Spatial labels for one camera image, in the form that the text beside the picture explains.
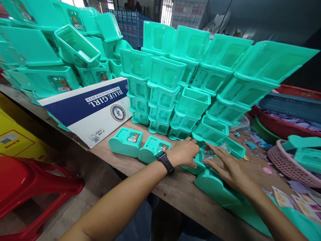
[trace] wooden table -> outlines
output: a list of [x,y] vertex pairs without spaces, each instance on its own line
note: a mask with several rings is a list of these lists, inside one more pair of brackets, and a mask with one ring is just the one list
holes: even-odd
[[[30,99],[24,93],[14,89],[4,79],[1,79],[0,81],[0,91],[51,126],[57,128],[66,136],[81,145],[85,150],[95,154],[125,175],[131,176],[145,166],[144,163],[136,158],[111,152],[108,145],[108,140],[117,133],[118,129],[111,133],[94,148],[88,149],[85,144],[73,133],[60,129],[57,126],[57,123],[48,116],[47,111],[43,107],[32,104]],[[122,126],[144,132],[143,144],[150,135],[146,126],[133,124],[131,120],[126,121]],[[169,143],[175,143],[169,140],[167,136],[159,134],[155,134],[154,136]],[[246,154],[250,161],[241,159],[240,164],[259,186],[267,189],[268,191],[273,191],[271,188],[271,185],[273,185],[287,194],[294,194],[292,189],[286,184],[285,179],[280,177],[277,171],[275,171],[273,167],[269,166],[268,162],[261,158],[256,151],[250,150],[244,144],[246,139],[250,140],[249,133],[243,133],[243,135],[238,138],[235,137],[233,133],[230,133],[230,138],[246,148]],[[271,169],[273,174],[265,173],[262,170],[263,167],[268,167]],[[223,240],[271,239],[220,207],[216,202],[214,202],[210,197],[208,197],[193,184],[195,178],[196,176],[186,172],[181,168],[177,168],[175,175],[170,177],[166,176],[156,186],[156,188],[153,190],[153,193]]]

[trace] plastic basket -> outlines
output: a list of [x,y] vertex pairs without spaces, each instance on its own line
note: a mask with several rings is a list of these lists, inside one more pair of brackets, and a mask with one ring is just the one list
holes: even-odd
[[233,71],[218,67],[205,67],[200,63],[190,88],[216,96],[222,84],[228,81]]
[[281,83],[318,52],[294,45],[261,41],[249,48],[235,70],[268,83]]
[[282,143],[285,140],[278,140],[277,144],[267,151],[272,163],[288,178],[298,181],[305,186],[321,188],[321,180],[299,165],[283,149]]
[[168,90],[174,90],[180,85],[185,69],[184,63],[165,57],[152,57],[149,81]]
[[153,55],[138,50],[120,50],[123,71],[133,77],[148,80],[150,77],[151,57]]
[[321,100],[269,93],[260,101],[260,107],[321,123]]
[[42,32],[37,29],[0,27],[8,43],[20,54],[28,66],[61,65],[63,61],[54,52]]
[[210,104],[211,96],[209,94],[184,88],[180,100],[176,104],[175,111],[198,118]]
[[164,123],[170,122],[174,107],[171,109],[165,109],[160,106],[156,106],[151,102],[148,102],[148,106],[150,107],[149,116],[151,118]]
[[253,42],[249,39],[215,34],[202,55],[202,63],[233,71],[235,63],[241,59]]
[[147,82],[147,86],[150,87],[149,101],[152,104],[168,110],[172,109],[173,106],[175,106],[178,93],[181,89],[180,86],[178,86],[177,89],[173,91],[168,91],[167,89],[150,83],[149,81]]
[[267,83],[234,72],[220,96],[233,103],[252,107],[279,84]]
[[142,51],[159,56],[172,52],[176,31],[165,24],[145,21]]
[[209,37],[210,32],[178,26],[170,57],[184,63],[198,64]]

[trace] circular logo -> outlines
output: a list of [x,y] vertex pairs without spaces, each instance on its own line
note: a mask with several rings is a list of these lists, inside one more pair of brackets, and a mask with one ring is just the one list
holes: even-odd
[[124,111],[123,107],[117,104],[111,106],[110,113],[118,122],[123,122],[126,118],[126,112]]

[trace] teal plastic drawer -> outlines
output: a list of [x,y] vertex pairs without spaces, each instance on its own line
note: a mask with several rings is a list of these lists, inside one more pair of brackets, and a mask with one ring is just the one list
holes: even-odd
[[168,110],[175,106],[178,93],[181,89],[180,86],[178,86],[175,90],[169,91],[149,81],[147,82],[147,85],[150,87],[149,101],[152,104]]
[[168,90],[174,90],[180,85],[185,69],[184,63],[165,57],[152,57],[149,81]]
[[233,71],[235,64],[253,44],[253,40],[215,34],[202,55],[202,63],[208,67],[219,67]]
[[65,25],[55,31],[59,55],[68,63],[80,68],[100,66],[100,51],[92,45],[75,27]]
[[120,59],[124,73],[136,78],[148,80],[150,77],[152,56],[152,54],[139,50],[121,49]]
[[258,79],[253,79],[234,72],[233,77],[225,85],[220,96],[235,104],[252,107],[264,96],[280,85],[267,83]]
[[149,113],[148,100],[133,96],[129,92],[127,92],[127,96],[130,99],[130,107],[133,111],[137,110],[137,111],[141,112],[142,114]]
[[142,51],[159,56],[169,56],[172,52],[176,31],[165,24],[144,21]]
[[164,123],[170,122],[174,107],[172,107],[171,109],[165,109],[160,106],[156,106],[151,102],[148,102],[148,105],[150,107],[149,116],[151,118]]
[[121,127],[115,136],[109,139],[112,152],[131,157],[138,157],[138,152],[143,141],[141,131]]
[[150,164],[156,160],[155,155],[160,151],[170,149],[172,145],[166,141],[149,136],[144,146],[139,150],[138,159],[146,164]]
[[175,111],[195,118],[200,117],[211,104],[211,96],[201,91],[184,88]]
[[171,127],[174,129],[184,129],[191,132],[195,124],[201,119],[182,114],[180,112],[174,111],[174,115],[171,119]]
[[210,32],[178,26],[170,57],[184,63],[198,64],[210,40]]
[[223,83],[227,82],[232,75],[233,71],[217,67],[205,67],[203,63],[200,63],[190,88],[216,96]]
[[165,122],[162,122],[162,121],[159,121],[159,120],[155,120],[155,119],[151,118],[150,116],[148,117],[148,119],[150,121],[150,124],[149,124],[149,127],[148,127],[148,131],[151,134],[159,133],[159,134],[164,135],[164,136],[167,135],[168,129],[170,127],[169,123],[165,123]]

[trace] teal plastic container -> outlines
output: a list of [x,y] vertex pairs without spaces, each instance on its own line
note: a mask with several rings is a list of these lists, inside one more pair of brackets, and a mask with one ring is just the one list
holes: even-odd
[[148,106],[148,100],[141,99],[137,96],[129,94],[127,92],[127,96],[130,99],[130,107],[133,111],[139,111],[142,114],[148,114],[149,113],[149,106]]
[[148,115],[141,113],[137,110],[133,110],[132,108],[129,108],[129,111],[133,113],[133,117],[131,119],[131,121],[134,124],[143,124],[143,125],[149,125],[149,119],[148,119]]
[[149,81],[168,90],[174,90],[183,78],[186,64],[165,57],[151,58]]
[[235,104],[252,107],[264,96],[280,85],[262,80],[246,77],[238,72],[234,72],[233,77],[228,81],[220,96]]
[[144,100],[149,100],[150,88],[147,86],[147,82],[143,81],[142,79],[131,77],[124,72],[122,72],[120,75],[124,78],[127,78],[129,94]]
[[235,66],[235,71],[267,83],[279,84],[317,53],[319,50],[261,41],[249,48]]
[[180,86],[171,91],[149,81],[147,82],[147,86],[150,87],[150,103],[168,110],[175,106],[178,93],[181,89]]
[[67,131],[67,132],[70,132],[70,130],[69,130],[64,124],[62,124],[56,117],[54,117],[53,114],[51,114],[51,113],[48,112],[48,111],[47,111],[47,113],[48,113],[48,115],[49,115],[51,118],[53,118],[53,119],[58,123],[58,127],[59,127],[59,128],[65,130],[65,131]]
[[165,24],[144,21],[142,51],[159,56],[169,56],[172,52],[176,30]]
[[51,66],[38,69],[19,67],[17,70],[28,78],[33,90],[43,97],[81,88],[69,66]]
[[162,121],[159,121],[159,120],[155,120],[155,119],[151,118],[150,116],[148,117],[148,119],[150,121],[150,124],[149,124],[149,127],[148,127],[148,131],[151,134],[159,133],[159,134],[164,135],[164,136],[167,135],[168,129],[170,127],[169,123],[165,123],[165,122],[162,122]]
[[104,42],[108,43],[123,38],[114,14],[104,13],[97,15],[95,19]]
[[220,122],[215,122],[206,115],[204,115],[194,127],[193,132],[204,140],[215,144],[218,144],[229,134],[228,127],[226,125],[223,125]]
[[25,60],[27,66],[63,64],[40,30],[0,26],[0,32]]
[[171,119],[171,128],[184,129],[187,132],[191,132],[196,123],[201,117],[195,118],[189,115],[182,114],[178,111],[174,111],[174,115]]
[[222,84],[228,81],[232,75],[233,71],[231,70],[218,67],[205,67],[201,62],[190,88],[216,96]]
[[156,137],[149,136],[144,146],[139,150],[138,159],[146,164],[150,164],[156,160],[155,155],[160,151],[168,150],[171,147],[172,145],[170,143]]
[[94,36],[90,36],[90,37],[86,37],[86,39],[93,45],[96,47],[96,49],[99,50],[100,52],[100,61],[106,61],[108,60],[106,55],[105,55],[105,50],[104,50],[104,46],[103,46],[103,42],[101,41],[101,38],[98,37],[94,37]]
[[148,80],[151,70],[152,54],[139,50],[120,50],[121,64],[123,71],[133,77]]
[[178,26],[170,58],[184,63],[198,64],[210,40],[210,32]]
[[65,25],[55,31],[59,55],[68,63],[80,68],[100,66],[100,51],[93,46],[75,27]]
[[170,128],[169,132],[168,132],[168,138],[171,141],[182,141],[185,140],[187,137],[191,136],[192,132],[191,131],[187,131],[185,129],[175,129],[173,127]]
[[154,105],[151,102],[148,102],[148,106],[150,107],[149,116],[151,118],[164,123],[170,122],[174,106],[171,109],[165,109],[160,106]]
[[115,136],[109,139],[112,152],[131,157],[138,157],[138,152],[143,141],[143,132],[121,127]]
[[206,111],[206,115],[213,120],[223,120],[226,125],[231,126],[237,125],[237,120],[250,110],[250,107],[225,100],[218,94]]
[[202,63],[208,67],[218,67],[229,72],[242,58],[253,40],[215,34],[202,55]]
[[89,86],[112,79],[112,75],[105,65],[100,65],[97,68],[79,68],[77,66],[76,68],[81,77],[83,86]]
[[176,104],[175,111],[198,118],[210,104],[211,96],[209,94],[190,88],[184,88],[180,100]]

